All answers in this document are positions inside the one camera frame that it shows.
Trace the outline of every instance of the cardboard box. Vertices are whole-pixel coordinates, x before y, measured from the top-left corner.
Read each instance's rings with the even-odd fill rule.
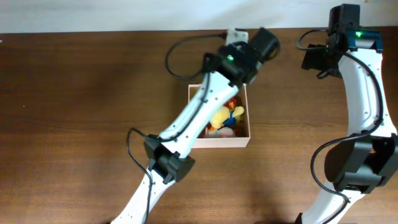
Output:
[[[188,103],[190,99],[198,91],[200,85],[189,85],[188,86]],[[202,134],[199,135],[192,148],[211,148],[211,147],[246,147],[250,140],[250,122],[249,122],[249,107],[248,98],[246,96],[246,86],[242,86],[241,91],[234,97],[238,102],[241,101],[245,111],[242,117],[241,125],[243,131],[241,135],[236,138],[202,138]]]

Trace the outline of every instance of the brown table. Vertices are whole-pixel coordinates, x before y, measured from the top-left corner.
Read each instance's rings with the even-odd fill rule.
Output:
[[[191,173],[162,196],[149,223],[293,222],[320,188],[310,158],[346,135],[341,79],[300,69],[295,40],[308,29],[274,29],[282,52],[248,87],[247,148],[194,149]],[[398,28],[384,38],[383,80],[398,126]],[[187,102],[186,82],[164,69],[179,38],[198,32],[3,34],[0,39],[0,223],[101,223],[117,216],[143,173],[130,161],[131,126],[159,134]],[[324,34],[304,44],[324,43]],[[221,40],[181,46],[172,68],[191,74]],[[143,139],[133,154],[146,163]],[[317,172],[323,175],[323,158]],[[398,178],[355,204],[342,223],[398,220]]]

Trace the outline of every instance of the wooden table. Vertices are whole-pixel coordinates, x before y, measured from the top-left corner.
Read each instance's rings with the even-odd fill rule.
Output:
[[[191,173],[171,187],[149,223],[293,222],[320,188],[313,151],[346,135],[344,83],[300,69],[295,40],[308,29],[273,29],[280,55],[248,86],[247,148],[194,149]],[[384,38],[383,80],[398,126],[398,28]],[[125,150],[135,126],[159,134],[187,102],[186,82],[164,68],[167,49],[198,32],[89,32],[0,35],[0,223],[102,223],[117,216],[143,173]],[[324,43],[324,34],[304,42]],[[181,46],[170,63],[192,74],[223,42]],[[133,154],[146,163],[143,139]],[[323,175],[323,159],[317,173]],[[353,206],[342,223],[398,220],[398,178]]]

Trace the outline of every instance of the yellow plush toy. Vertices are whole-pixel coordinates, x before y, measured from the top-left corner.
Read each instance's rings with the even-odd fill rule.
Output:
[[[215,129],[220,129],[223,126],[232,126],[239,122],[240,116],[244,113],[242,106],[235,107],[235,110],[229,110],[226,106],[222,106],[216,111],[210,119],[210,124]]]

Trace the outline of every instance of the white box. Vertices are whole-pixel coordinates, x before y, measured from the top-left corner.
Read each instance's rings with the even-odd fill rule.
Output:
[[[188,86],[188,103],[199,89],[200,85],[189,85]],[[241,91],[234,96],[235,99],[240,99],[244,107],[244,114],[242,117],[243,123],[243,135],[236,138],[197,138],[193,143],[192,148],[211,148],[211,147],[246,147],[250,140],[250,122],[249,122],[249,107],[248,98],[246,96],[246,86],[242,86]]]

